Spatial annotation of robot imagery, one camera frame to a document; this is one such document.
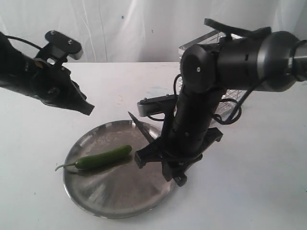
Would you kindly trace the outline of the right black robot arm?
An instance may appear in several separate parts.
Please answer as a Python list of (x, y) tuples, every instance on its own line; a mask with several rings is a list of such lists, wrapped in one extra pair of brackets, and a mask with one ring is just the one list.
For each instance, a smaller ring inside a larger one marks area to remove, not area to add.
[(167, 181), (183, 186), (186, 170), (220, 141), (210, 126), (236, 122), (253, 91), (284, 92), (307, 79), (307, 42), (286, 31), (232, 28), (217, 43), (195, 44), (180, 62), (180, 93), (138, 102), (141, 117), (164, 114), (161, 136), (153, 139), (139, 120), (134, 123), (149, 144), (135, 153), (139, 168), (160, 162)]

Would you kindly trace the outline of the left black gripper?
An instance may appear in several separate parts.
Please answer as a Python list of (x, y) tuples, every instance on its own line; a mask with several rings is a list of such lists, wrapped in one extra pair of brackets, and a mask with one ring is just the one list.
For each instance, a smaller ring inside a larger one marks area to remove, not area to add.
[(73, 108), (84, 115), (92, 113), (94, 105), (86, 101), (86, 96), (71, 79), (71, 71), (62, 65), (62, 61), (50, 64), (35, 59), (34, 64), (37, 72), (31, 77), (31, 88), (43, 103), (59, 108)]

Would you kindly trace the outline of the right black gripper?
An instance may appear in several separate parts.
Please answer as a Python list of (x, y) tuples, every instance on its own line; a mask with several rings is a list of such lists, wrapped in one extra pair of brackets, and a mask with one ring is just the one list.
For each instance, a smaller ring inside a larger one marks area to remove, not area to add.
[(199, 148), (192, 152), (178, 145), (172, 146), (160, 136), (150, 141), (146, 147), (136, 151), (134, 160), (140, 169), (147, 163), (160, 162), (164, 179), (167, 182), (174, 180), (179, 187), (182, 187), (188, 179), (185, 172), (190, 166), (200, 161), (203, 158), (202, 153), (214, 142), (219, 142), (222, 136), (218, 128), (209, 128)]

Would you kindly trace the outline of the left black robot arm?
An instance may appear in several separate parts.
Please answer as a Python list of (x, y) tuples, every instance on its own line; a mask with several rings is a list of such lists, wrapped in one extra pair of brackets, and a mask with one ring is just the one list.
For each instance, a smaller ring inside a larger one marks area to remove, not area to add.
[(29, 57), (13, 47), (11, 38), (0, 35), (1, 88), (40, 100), (47, 106), (91, 114), (94, 105), (87, 102), (86, 95), (71, 79), (71, 71), (63, 66), (68, 57), (81, 58), (81, 43), (52, 30), (45, 35), (48, 43), (38, 47), (35, 57)]

